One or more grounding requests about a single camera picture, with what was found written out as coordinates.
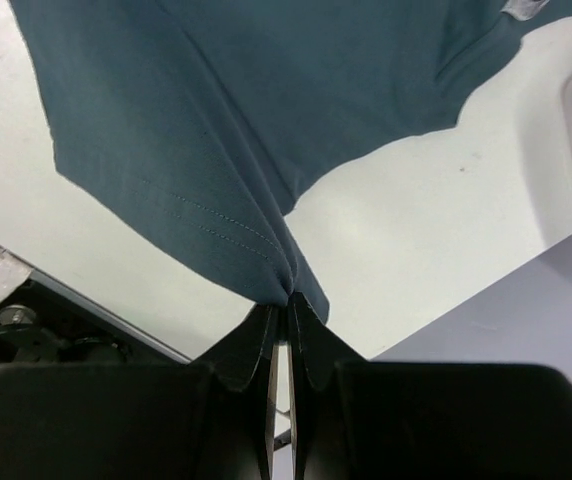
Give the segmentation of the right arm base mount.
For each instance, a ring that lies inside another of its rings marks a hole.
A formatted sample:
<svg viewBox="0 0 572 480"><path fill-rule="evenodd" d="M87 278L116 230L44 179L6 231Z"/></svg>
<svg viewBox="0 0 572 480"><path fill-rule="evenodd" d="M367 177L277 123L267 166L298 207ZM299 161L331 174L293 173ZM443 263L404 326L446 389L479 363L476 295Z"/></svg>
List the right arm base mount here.
<svg viewBox="0 0 572 480"><path fill-rule="evenodd" d="M186 355L57 283L28 279L0 300L0 365L190 362Z"/></svg>

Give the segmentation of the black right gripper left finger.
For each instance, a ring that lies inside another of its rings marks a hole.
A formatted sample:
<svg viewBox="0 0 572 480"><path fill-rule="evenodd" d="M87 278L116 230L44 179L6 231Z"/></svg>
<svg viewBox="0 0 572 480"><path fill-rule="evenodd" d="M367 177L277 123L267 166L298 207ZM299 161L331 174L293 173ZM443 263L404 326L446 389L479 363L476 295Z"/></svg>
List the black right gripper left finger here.
<svg viewBox="0 0 572 480"><path fill-rule="evenodd" d="M188 364L0 367L0 479L267 479L278 311Z"/></svg>

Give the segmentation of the teal blue t shirt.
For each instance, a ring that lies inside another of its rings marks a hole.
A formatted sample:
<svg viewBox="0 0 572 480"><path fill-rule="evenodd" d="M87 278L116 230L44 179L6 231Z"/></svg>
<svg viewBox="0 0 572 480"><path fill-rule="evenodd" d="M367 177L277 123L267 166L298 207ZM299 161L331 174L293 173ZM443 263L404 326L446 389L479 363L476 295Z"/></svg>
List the teal blue t shirt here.
<svg viewBox="0 0 572 480"><path fill-rule="evenodd" d="M285 224L336 167L452 128L572 1L15 1L57 172L202 277L329 301Z"/></svg>

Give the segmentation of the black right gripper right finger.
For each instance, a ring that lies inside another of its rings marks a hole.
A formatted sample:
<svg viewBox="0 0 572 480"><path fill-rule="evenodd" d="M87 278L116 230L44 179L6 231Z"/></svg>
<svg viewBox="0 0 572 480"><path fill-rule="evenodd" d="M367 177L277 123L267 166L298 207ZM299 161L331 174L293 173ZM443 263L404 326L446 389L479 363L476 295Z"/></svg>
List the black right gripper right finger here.
<svg viewBox="0 0 572 480"><path fill-rule="evenodd" d="M371 362L285 313L298 479L572 479L572 384L543 365Z"/></svg>

